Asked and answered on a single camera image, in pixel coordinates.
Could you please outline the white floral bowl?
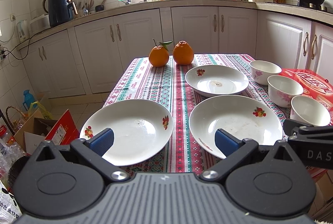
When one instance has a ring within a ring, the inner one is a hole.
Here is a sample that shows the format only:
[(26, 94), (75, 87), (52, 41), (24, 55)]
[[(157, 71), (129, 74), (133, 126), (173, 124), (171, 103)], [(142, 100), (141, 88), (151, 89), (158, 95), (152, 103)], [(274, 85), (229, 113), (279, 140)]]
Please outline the white floral bowl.
[(280, 76), (272, 75), (267, 78), (268, 95), (270, 100), (283, 108), (291, 107), (293, 97), (301, 95), (304, 92), (302, 85), (295, 80)]
[(278, 75), (282, 72), (282, 68), (274, 63), (263, 60), (254, 60), (250, 62), (251, 77), (260, 85), (267, 86), (268, 77)]
[(298, 95), (291, 100), (290, 119), (313, 126), (327, 126), (330, 124), (331, 116), (320, 102)]

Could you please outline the white electric kettle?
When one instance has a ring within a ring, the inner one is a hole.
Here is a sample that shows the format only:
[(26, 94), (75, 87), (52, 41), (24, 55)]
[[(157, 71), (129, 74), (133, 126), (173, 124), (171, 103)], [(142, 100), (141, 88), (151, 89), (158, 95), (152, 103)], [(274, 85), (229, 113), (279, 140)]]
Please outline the white electric kettle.
[(28, 20), (20, 20), (17, 25), (17, 35), (20, 42), (24, 42), (30, 38)]

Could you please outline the bumpy orange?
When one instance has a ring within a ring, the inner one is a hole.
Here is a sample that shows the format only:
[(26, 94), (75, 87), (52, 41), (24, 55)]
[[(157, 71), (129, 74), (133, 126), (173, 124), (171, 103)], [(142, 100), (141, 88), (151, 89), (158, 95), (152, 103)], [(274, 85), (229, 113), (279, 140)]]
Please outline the bumpy orange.
[(178, 65), (190, 65), (194, 59), (194, 52), (186, 41), (179, 41), (173, 49), (173, 59)]

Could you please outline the white fruit plate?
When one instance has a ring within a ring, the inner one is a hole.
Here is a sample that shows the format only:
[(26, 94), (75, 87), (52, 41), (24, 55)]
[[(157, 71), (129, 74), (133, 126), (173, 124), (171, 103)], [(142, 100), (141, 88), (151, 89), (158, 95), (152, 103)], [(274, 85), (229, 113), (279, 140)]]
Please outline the white fruit plate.
[(152, 100), (122, 100), (95, 112), (81, 128), (80, 138), (88, 140), (106, 128), (113, 131), (114, 141), (103, 159), (115, 166), (129, 166), (165, 147), (173, 132), (173, 117)]

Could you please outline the black trash bin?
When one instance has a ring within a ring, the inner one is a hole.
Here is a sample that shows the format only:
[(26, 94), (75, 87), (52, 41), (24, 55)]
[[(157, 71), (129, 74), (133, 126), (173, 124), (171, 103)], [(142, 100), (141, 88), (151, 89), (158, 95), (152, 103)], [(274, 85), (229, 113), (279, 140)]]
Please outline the black trash bin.
[(22, 169), (25, 167), (26, 163), (28, 162), (30, 156), (23, 156), (19, 159), (17, 159), (12, 167), (9, 169), (8, 173), (8, 185), (9, 185), (9, 190), (13, 189), (14, 183), (21, 173)]

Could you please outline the orange with leaf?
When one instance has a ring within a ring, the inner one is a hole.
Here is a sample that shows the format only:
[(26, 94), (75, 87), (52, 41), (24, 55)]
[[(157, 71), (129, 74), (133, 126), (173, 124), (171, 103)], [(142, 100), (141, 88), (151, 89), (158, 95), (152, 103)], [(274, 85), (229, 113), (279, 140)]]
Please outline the orange with leaf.
[(155, 46), (150, 51), (148, 56), (149, 62), (153, 67), (159, 68), (165, 66), (169, 60), (169, 50), (168, 46), (173, 43), (173, 41), (157, 42), (153, 39)]

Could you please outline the blue thermos on floor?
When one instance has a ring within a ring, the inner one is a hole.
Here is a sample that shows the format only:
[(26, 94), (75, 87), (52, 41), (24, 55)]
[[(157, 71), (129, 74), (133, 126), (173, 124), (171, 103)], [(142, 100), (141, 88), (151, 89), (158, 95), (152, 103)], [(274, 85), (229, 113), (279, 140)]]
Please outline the blue thermos on floor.
[(34, 103), (36, 102), (36, 99), (35, 99), (34, 95), (30, 93), (29, 89), (24, 90), (23, 96), (24, 96), (24, 101), (23, 101), (22, 105), (28, 111), (30, 109), (31, 104), (34, 105)]

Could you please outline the wicker basket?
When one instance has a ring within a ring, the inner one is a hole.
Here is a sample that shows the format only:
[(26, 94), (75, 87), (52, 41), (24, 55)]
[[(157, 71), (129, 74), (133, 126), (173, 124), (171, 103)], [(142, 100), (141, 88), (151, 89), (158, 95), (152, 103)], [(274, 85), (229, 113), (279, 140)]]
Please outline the wicker basket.
[(17, 107), (9, 105), (5, 110), (5, 117), (14, 133), (22, 128), (28, 119), (27, 114)]

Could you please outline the red printed box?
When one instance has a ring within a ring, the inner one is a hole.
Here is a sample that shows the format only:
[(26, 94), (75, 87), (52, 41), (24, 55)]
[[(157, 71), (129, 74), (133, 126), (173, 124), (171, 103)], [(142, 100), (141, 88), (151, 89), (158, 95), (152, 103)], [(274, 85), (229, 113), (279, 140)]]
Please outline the red printed box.
[(280, 75), (298, 82), (304, 89), (303, 95), (316, 99), (332, 114), (333, 87), (328, 80), (308, 69), (283, 68)]

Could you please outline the red cardboard box on floor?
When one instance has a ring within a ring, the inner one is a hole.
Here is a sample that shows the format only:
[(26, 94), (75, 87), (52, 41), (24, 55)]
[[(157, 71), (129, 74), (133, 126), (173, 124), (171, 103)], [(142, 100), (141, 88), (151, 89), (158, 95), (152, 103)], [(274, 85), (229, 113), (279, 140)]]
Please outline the red cardboard box on floor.
[(41, 111), (36, 110), (14, 138), (27, 154), (32, 155), (42, 141), (50, 140), (55, 145), (68, 145), (79, 138), (79, 131), (69, 109), (58, 120), (45, 119)]

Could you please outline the large white plate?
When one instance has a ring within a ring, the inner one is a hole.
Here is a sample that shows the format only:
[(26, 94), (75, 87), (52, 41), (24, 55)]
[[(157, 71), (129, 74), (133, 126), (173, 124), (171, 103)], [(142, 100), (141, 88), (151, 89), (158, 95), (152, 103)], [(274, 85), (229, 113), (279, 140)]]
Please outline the large white plate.
[(221, 95), (202, 101), (190, 114), (189, 128), (199, 145), (220, 159), (226, 156), (215, 144), (218, 129), (240, 140), (251, 138), (266, 146), (283, 138), (278, 116), (267, 105), (240, 95)]

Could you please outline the white stained plate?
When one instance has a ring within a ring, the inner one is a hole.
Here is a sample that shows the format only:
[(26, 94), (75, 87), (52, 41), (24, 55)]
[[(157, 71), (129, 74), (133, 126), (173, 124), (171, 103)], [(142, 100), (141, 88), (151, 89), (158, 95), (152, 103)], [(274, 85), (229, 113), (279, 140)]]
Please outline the white stained plate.
[(238, 94), (249, 80), (242, 72), (223, 65), (202, 65), (190, 69), (185, 80), (195, 92), (205, 97)]

